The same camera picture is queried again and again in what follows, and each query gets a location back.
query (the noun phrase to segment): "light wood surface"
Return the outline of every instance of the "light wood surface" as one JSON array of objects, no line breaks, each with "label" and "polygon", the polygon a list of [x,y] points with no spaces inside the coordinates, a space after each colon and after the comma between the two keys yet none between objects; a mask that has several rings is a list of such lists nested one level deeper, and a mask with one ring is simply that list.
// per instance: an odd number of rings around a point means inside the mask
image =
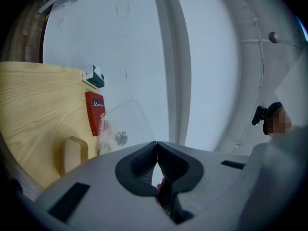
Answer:
[{"label": "light wood surface", "polygon": [[87,142],[97,155],[89,126],[82,71],[46,64],[0,63],[0,130],[20,166],[42,187],[60,178],[61,141]]}]

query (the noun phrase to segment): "person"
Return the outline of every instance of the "person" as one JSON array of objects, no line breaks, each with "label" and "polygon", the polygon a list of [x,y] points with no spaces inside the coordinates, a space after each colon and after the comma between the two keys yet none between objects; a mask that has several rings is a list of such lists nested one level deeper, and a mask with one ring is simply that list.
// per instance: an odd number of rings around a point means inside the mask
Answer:
[{"label": "person", "polygon": [[292,123],[284,110],[281,102],[272,103],[267,109],[259,106],[256,110],[252,125],[256,125],[263,120],[263,133],[272,138],[278,138],[280,134],[291,130]]}]

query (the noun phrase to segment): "red booklet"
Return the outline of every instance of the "red booklet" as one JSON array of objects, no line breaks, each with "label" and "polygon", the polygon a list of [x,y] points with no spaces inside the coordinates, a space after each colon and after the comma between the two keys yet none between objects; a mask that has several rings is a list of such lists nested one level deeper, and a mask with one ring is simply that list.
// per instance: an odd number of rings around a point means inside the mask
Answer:
[{"label": "red booklet", "polygon": [[106,112],[104,98],[99,94],[88,91],[86,92],[86,104],[92,135],[98,136],[101,116]]}]

